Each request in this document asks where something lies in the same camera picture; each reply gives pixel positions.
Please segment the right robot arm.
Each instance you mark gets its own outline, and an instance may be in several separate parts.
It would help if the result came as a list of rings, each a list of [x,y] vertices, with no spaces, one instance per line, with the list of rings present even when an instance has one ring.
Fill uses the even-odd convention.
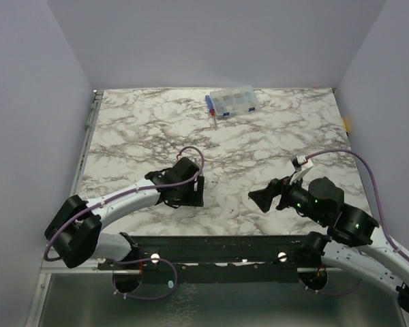
[[[377,283],[396,294],[398,305],[409,313],[409,250],[365,211],[344,202],[344,191],[328,178],[313,180],[307,189],[288,177],[273,179],[266,188],[248,194],[266,213],[279,197],[276,209],[293,208],[327,229],[310,232],[299,250],[306,266],[322,262]]]

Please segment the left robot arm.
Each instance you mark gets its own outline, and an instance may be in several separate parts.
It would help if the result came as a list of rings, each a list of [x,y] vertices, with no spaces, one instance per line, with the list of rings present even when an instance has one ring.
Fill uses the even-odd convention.
[[[138,259],[137,244],[125,232],[107,234],[104,228],[161,203],[171,208],[202,207],[204,181],[199,165],[183,157],[173,167],[149,172],[133,185],[107,196],[84,200],[73,195],[44,232],[48,248],[54,249],[68,268],[89,259],[114,260],[121,268],[131,268]]]

